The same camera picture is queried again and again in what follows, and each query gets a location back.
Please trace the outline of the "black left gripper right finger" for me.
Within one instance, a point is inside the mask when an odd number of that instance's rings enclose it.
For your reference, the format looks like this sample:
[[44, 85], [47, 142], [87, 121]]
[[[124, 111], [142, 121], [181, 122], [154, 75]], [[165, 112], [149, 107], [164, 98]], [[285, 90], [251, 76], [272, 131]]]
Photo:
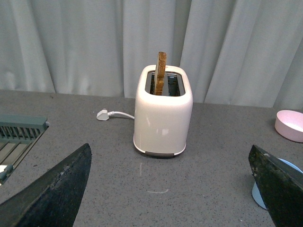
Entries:
[[303, 225], [303, 174], [253, 145], [248, 157], [261, 198], [276, 227]]

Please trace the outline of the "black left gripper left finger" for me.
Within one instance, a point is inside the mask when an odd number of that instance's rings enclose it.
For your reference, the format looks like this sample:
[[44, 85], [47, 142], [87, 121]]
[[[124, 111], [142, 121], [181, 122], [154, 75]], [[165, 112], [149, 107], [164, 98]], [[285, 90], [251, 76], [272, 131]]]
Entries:
[[0, 205], [2, 227], [71, 227], [78, 214], [91, 167], [84, 144], [28, 187]]

